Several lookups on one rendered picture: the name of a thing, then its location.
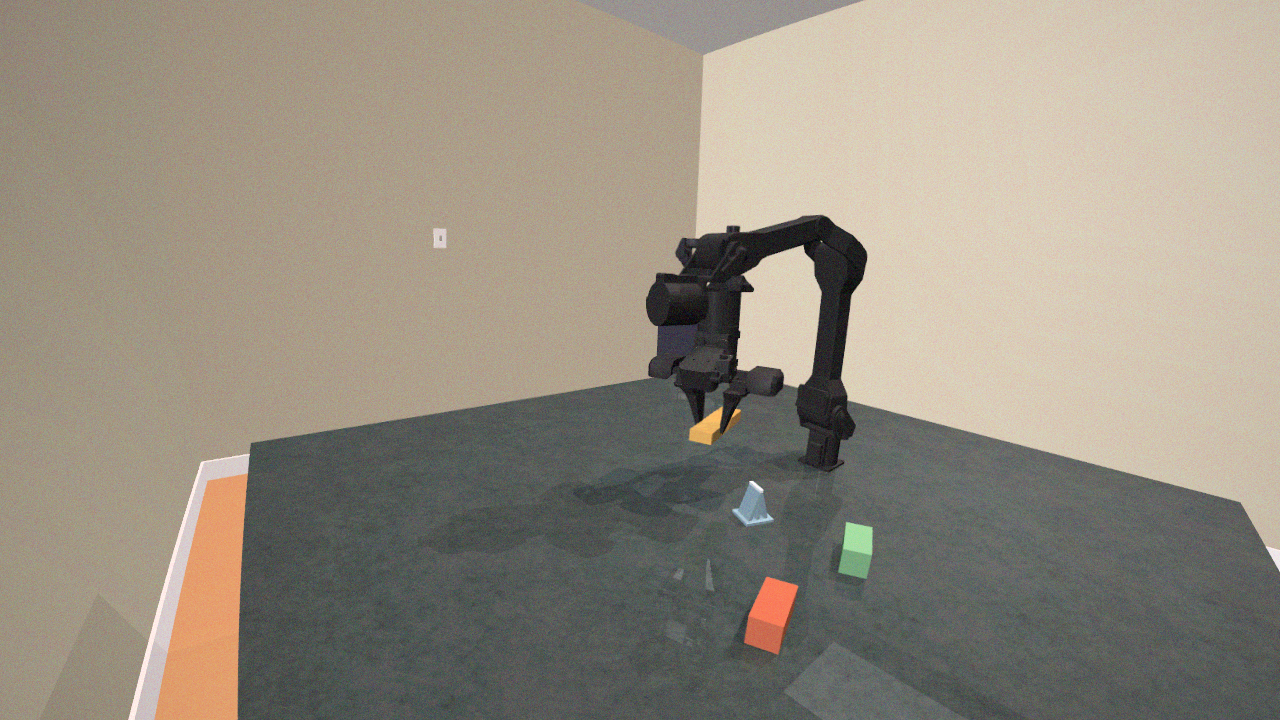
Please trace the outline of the orange block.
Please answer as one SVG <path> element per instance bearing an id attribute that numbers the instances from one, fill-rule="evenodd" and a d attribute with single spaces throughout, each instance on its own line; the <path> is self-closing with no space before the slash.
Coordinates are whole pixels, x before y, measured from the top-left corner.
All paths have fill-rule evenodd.
<path id="1" fill-rule="evenodd" d="M 796 593 L 797 585 L 767 577 L 749 612 L 744 643 L 778 653 L 794 614 Z"/>

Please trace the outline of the light green block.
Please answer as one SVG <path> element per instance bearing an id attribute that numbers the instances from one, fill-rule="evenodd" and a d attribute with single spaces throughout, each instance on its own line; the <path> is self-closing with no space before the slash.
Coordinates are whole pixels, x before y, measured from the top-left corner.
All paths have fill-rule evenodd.
<path id="1" fill-rule="evenodd" d="M 867 579 L 872 557 L 872 527 L 846 521 L 838 573 Z"/>

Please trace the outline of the yellow-orange bar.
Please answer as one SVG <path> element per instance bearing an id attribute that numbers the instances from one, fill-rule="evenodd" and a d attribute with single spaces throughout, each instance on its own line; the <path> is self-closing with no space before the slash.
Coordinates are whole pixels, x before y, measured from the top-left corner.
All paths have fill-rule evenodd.
<path id="1" fill-rule="evenodd" d="M 730 428 L 733 427 L 741 419 L 741 410 L 735 409 L 728 425 L 726 427 L 724 432 L 721 433 L 721 414 L 722 414 L 722 407 L 718 409 L 716 413 L 712 413 L 710 416 L 699 423 L 696 427 L 692 427 L 692 429 L 690 429 L 690 439 L 704 445 L 713 445 L 716 439 L 721 438 L 721 436 L 723 436 L 724 432 L 730 430 Z"/>

